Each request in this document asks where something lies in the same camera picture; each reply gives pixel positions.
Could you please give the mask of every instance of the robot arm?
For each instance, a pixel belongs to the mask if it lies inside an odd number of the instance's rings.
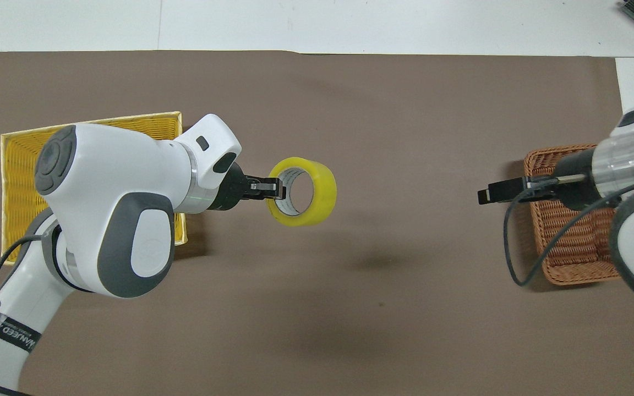
[[[61,249],[71,253],[61,262],[65,280],[117,298],[155,288],[173,260],[173,213],[209,208],[240,152],[216,115],[172,141],[94,124],[55,133],[35,183],[60,223]]]
[[[562,183],[563,179],[573,180]],[[547,188],[535,185],[556,179]],[[618,191],[634,188],[634,108],[627,111],[606,140],[559,160],[553,174],[543,177],[492,183],[478,193],[479,203],[511,201],[523,191],[531,191],[521,201],[559,200],[575,211],[605,202],[617,206],[609,246],[616,269],[634,291],[634,189],[618,196]]]
[[[23,394],[12,390],[23,364],[72,291],[136,298],[163,280],[173,261],[174,213],[289,200],[279,177],[244,175],[234,162],[240,152],[212,114],[174,140],[85,123],[53,134],[35,166],[35,187],[50,208],[29,227],[33,240],[0,288],[0,394]],[[324,170],[333,195],[319,221],[336,200]]]

